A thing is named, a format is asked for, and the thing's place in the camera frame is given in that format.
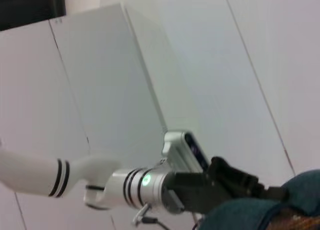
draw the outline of brown fabric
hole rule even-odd
[[[267,230],[319,230],[320,216],[303,216],[291,209],[284,209],[272,219]]]

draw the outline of green led light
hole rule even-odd
[[[150,183],[151,176],[150,174],[145,175],[144,178],[142,179],[142,185],[147,186]]]

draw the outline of dark green fabric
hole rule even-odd
[[[265,230],[270,220],[287,207],[310,216],[320,215],[320,170],[302,173],[283,186],[290,192],[285,204],[254,198],[235,199],[213,209],[199,230]]]

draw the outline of blue cloth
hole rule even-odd
[[[302,173],[284,185],[290,197],[286,203],[239,198],[213,209],[199,230],[265,230],[283,208],[294,208],[308,216],[320,215],[320,170]]]

